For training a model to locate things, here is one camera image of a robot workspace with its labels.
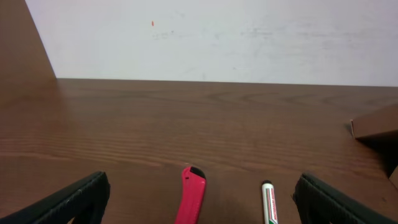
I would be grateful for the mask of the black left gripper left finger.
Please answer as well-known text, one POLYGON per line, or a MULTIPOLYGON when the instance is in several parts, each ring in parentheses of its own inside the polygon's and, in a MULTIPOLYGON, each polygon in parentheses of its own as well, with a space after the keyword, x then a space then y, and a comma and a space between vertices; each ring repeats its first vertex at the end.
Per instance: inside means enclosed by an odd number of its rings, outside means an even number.
POLYGON ((1 218, 1 224, 100 224, 109 200, 110 184, 97 171, 42 200, 1 218))

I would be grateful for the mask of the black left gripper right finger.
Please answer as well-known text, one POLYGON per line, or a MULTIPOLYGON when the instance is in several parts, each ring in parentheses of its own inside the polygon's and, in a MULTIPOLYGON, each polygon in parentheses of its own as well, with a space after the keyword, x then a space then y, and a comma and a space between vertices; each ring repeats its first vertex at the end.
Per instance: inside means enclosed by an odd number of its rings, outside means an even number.
POLYGON ((292 198, 302 224, 397 224, 307 173, 292 198))

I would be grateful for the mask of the brown cardboard box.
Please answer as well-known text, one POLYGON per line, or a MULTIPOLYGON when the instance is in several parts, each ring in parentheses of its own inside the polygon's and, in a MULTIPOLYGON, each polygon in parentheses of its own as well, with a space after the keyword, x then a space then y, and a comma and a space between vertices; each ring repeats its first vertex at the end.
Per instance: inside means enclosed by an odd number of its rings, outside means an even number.
POLYGON ((387 176, 397 187, 397 104, 362 115, 350 122, 355 140, 380 153, 387 176))

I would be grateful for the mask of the red utility knife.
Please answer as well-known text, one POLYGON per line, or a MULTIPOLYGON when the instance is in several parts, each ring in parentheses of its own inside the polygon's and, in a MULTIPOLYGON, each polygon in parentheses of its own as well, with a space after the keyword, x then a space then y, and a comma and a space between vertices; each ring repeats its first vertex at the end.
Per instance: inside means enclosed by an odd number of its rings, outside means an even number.
POLYGON ((197 224, 206 189, 202 170, 190 166, 182 171, 182 199, 175 224, 197 224))

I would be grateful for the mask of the black cap whiteboard marker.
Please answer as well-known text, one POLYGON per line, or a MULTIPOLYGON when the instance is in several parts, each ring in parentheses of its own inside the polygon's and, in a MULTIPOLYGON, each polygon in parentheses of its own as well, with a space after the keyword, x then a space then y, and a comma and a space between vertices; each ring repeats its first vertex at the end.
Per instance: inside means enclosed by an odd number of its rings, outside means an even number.
POLYGON ((278 224, 274 186, 271 181, 264 180, 261 185, 265 224, 278 224))

